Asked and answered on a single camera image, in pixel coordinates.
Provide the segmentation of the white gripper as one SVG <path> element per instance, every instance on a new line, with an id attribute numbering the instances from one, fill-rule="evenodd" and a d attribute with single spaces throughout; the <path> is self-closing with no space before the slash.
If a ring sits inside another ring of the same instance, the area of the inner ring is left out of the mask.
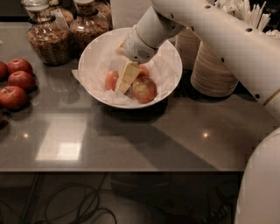
<path id="1" fill-rule="evenodd" d="M 139 64 L 148 63 L 158 53 L 158 49 L 148 46 L 142 40 L 135 25 L 129 29 L 120 47 L 122 54 L 133 61 L 125 65 L 116 83 L 115 89 L 126 93 L 141 71 Z"/>

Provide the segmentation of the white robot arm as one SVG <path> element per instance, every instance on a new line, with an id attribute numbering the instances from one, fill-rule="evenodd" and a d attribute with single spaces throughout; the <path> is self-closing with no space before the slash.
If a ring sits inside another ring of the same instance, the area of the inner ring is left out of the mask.
<path id="1" fill-rule="evenodd" d="M 162 43 L 190 27 L 241 84 L 280 119 L 280 42 L 207 0 L 151 0 L 129 31 L 124 55 L 141 64 Z M 234 224 L 280 224 L 280 129 L 255 148 L 242 176 Z"/>

